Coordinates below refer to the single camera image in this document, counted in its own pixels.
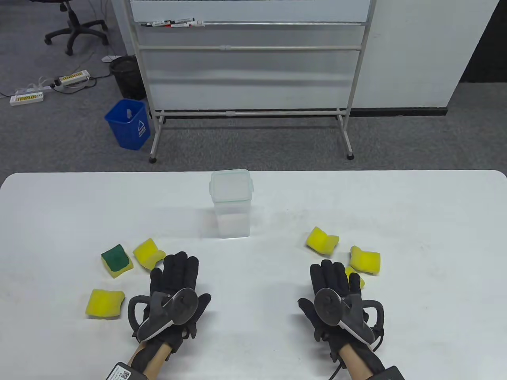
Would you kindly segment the person's right hand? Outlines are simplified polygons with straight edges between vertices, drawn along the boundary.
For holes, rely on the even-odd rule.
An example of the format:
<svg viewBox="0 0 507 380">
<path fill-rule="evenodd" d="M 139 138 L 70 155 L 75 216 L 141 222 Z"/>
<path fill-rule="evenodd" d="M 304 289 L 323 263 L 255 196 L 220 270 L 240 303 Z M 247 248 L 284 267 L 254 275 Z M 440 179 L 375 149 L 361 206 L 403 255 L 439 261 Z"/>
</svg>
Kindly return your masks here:
<svg viewBox="0 0 507 380">
<path fill-rule="evenodd" d="M 348 275 L 342 263 L 324 259 L 310 266 L 310 279 L 313 293 L 324 291 L 328 297 L 321 306 L 304 297 L 297 301 L 314 328 L 315 340 L 328 343 L 333 362 L 344 362 L 339 351 L 349 344 L 362 360 L 380 366 L 371 344 L 384 336 L 383 307 L 362 300 L 360 275 Z"/>
</svg>

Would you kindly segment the person's left hand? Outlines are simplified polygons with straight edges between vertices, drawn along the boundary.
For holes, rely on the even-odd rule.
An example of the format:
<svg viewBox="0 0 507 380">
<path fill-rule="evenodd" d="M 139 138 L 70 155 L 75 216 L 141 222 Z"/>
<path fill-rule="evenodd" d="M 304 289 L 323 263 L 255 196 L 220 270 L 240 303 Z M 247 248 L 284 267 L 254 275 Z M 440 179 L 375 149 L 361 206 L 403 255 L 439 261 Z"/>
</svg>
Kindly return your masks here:
<svg viewBox="0 0 507 380">
<path fill-rule="evenodd" d="M 132 297 L 128 320 L 132 336 L 141 344 L 136 360 L 151 360 L 163 347 L 177 352 L 183 341 L 195 338 L 197 322 L 212 299 L 197 295 L 199 260 L 185 252 L 168 255 L 163 268 L 150 273 L 149 295 Z"/>
</svg>

